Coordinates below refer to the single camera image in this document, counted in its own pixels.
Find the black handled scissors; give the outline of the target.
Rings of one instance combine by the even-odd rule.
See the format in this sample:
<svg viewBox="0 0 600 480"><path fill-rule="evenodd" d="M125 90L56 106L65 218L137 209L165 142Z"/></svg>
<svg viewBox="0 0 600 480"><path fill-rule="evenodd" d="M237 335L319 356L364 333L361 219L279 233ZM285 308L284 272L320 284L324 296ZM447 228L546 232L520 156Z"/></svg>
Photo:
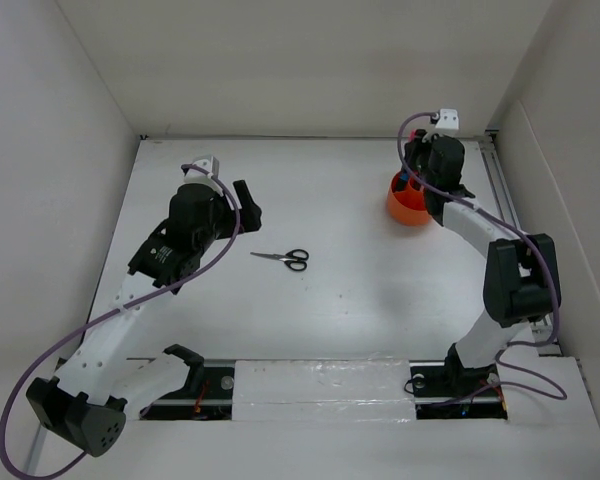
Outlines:
<svg viewBox="0 0 600 480"><path fill-rule="evenodd" d="M258 258L279 261L294 272L305 271L310 258L309 253L304 249L293 249L284 254L251 252L251 255Z"/></svg>

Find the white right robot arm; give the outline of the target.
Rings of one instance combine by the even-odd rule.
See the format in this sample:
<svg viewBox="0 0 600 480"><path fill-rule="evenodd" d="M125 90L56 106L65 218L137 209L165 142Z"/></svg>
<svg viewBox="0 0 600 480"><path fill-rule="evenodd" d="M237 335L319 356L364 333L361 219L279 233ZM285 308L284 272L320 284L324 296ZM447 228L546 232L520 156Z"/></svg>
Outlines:
<svg viewBox="0 0 600 480"><path fill-rule="evenodd" d="M465 148L446 135L413 131L403 169L436 223L464 239L485 261L484 310L448 350L441 379L451 395L466 395L494 371L498 354L525 324L561 302L555 244L529 235L482 209L462 183Z"/></svg>

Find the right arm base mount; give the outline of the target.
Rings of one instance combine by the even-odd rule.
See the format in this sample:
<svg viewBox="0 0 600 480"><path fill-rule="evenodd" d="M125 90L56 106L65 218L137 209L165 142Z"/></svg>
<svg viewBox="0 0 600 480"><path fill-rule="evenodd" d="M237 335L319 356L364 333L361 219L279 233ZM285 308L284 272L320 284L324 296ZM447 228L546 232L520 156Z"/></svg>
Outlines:
<svg viewBox="0 0 600 480"><path fill-rule="evenodd" d="M442 362L412 363L403 390L418 420L508 419L495 363L465 368L455 345Z"/></svg>

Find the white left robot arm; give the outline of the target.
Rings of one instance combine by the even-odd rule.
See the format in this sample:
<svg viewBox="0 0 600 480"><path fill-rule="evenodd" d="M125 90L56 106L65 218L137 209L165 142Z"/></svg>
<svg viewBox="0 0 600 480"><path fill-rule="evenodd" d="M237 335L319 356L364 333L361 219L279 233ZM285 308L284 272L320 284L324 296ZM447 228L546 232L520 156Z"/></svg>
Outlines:
<svg viewBox="0 0 600 480"><path fill-rule="evenodd" d="M232 244L258 231L262 210L245 181L229 193L212 174L185 181L170 199L168 215L128 263L109 312L89 322L76 352L49 379L37 377L26 398L41 425L99 457L131 418L161 396L192 396L202 387L204 360L179 344L129 377L122 370L132 350L157 321L163 298L179 293L204 270L201 260L218 240Z"/></svg>

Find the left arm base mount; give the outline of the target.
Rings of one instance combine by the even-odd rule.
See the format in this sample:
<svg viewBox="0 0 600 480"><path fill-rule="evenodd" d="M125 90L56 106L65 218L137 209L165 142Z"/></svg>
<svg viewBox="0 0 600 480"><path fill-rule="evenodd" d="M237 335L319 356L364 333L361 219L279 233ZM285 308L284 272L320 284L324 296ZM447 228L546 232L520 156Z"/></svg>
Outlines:
<svg viewBox="0 0 600 480"><path fill-rule="evenodd" d="M145 407L139 418L154 421L228 421L232 419L236 361L204 359L181 347L172 346L188 366L182 386Z"/></svg>

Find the blue capped black highlighter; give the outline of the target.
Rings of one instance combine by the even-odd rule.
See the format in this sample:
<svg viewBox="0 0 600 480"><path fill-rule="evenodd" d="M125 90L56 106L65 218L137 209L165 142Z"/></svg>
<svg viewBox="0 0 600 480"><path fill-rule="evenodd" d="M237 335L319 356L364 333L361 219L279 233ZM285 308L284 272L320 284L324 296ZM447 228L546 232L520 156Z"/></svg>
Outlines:
<svg viewBox="0 0 600 480"><path fill-rule="evenodd" d="M394 191L395 192L404 191L409 185L409 180L410 180L410 176L408 173L406 173L406 172L399 173L397 176L395 185L394 185Z"/></svg>

